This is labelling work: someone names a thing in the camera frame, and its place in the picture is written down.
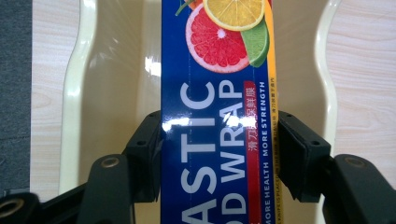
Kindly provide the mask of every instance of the beige plastic bin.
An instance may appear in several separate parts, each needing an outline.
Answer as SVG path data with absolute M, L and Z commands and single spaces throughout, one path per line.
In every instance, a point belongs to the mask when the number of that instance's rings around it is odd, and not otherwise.
M 326 36 L 340 0 L 274 0 L 279 107 L 332 145 L 336 98 Z M 160 109 L 161 1 L 81 0 L 78 40 L 64 82 L 60 193 L 87 180 L 92 163 L 121 153 L 135 128 Z M 292 202 L 285 223 L 323 223 L 321 208 Z M 158 203 L 136 207 L 138 223 L 160 223 Z

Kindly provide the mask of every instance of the yellow citrus slice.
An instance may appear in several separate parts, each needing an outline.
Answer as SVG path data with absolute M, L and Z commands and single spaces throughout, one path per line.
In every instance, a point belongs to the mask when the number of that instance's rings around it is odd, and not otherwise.
M 264 16 L 265 0 L 204 0 L 209 18 L 219 27 L 246 31 L 256 26 Z

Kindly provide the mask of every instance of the red stripe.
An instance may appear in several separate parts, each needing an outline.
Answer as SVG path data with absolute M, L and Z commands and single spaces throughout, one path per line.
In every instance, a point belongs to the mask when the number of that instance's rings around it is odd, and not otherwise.
M 260 186 L 259 135 L 257 131 L 257 97 L 256 85 L 245 81 L 245 117 L 249 122 L 246 130 L 247 151 L 247 188 L 248 219 L 251 224 L 262 223 L 262 193 Z

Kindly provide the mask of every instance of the dark floor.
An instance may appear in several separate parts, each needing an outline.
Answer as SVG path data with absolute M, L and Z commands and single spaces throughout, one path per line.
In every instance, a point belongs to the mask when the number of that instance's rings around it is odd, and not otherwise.
M 0 1 L 0 197 L 28 190 L 32 1 Z

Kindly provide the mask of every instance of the wooden table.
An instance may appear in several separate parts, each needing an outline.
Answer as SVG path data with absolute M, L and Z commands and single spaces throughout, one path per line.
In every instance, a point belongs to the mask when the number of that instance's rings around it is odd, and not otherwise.
M 79 1 L 34 0 L 31 191 L 58 194 L 64 74 Z M 396 187 L 396 1 L 343 0 L 328 36 L 338 97 L 335 154 L 374 163 Z

